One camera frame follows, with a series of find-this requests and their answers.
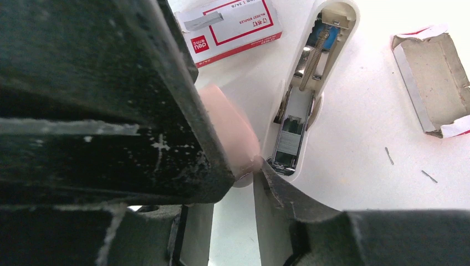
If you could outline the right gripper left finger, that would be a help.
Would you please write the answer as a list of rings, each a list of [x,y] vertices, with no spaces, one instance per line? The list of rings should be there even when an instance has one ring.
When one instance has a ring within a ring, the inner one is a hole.
[[[2,265],[207,265],[213,205],[1,206]]]

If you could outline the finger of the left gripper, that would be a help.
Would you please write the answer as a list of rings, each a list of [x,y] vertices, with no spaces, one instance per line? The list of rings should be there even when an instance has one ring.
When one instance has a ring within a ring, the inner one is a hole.
[[[197,77],[168,1],[2,1],[1,204],[218,202]]]

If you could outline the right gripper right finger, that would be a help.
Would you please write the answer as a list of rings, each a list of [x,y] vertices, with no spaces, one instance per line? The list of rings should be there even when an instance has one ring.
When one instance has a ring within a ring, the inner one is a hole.
[[[468,265],[467,210],[338,211],[280,177],[253,174],[262,265]]]

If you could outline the silver staple strip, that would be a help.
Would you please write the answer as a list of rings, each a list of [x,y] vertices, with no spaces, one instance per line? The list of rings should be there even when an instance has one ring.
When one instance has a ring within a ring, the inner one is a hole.
[[[297,156],[302,136],[300,134],[282,130],[279,135],[277,152]]]

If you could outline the pink stapler top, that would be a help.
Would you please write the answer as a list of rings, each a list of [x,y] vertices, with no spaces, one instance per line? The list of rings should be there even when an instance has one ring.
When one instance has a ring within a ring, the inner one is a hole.
[[[261,168],[261,148],[244,112],[216,85],[198,91],[235,177],[234,187],[247,187]]]

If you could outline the red white staple box sleeve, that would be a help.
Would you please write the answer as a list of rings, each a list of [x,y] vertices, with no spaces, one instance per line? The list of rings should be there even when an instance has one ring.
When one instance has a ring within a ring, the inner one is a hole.
[[[175,17],[197,68],[282,36],[271,1],[213,1]]]

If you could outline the white stapler base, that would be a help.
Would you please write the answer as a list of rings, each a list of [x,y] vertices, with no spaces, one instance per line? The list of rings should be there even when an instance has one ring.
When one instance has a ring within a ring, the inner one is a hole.
[[[310,128],[322,107],[325,84],[344,46],[355,33],[360,13],[354,1],[314,1],[304,22],[296,23],[298,37],[271,110],[263,140],[263,157],[275,172],[292,182],[301,172]],[[280,132],[302,136],[297,156],[277,152]]]

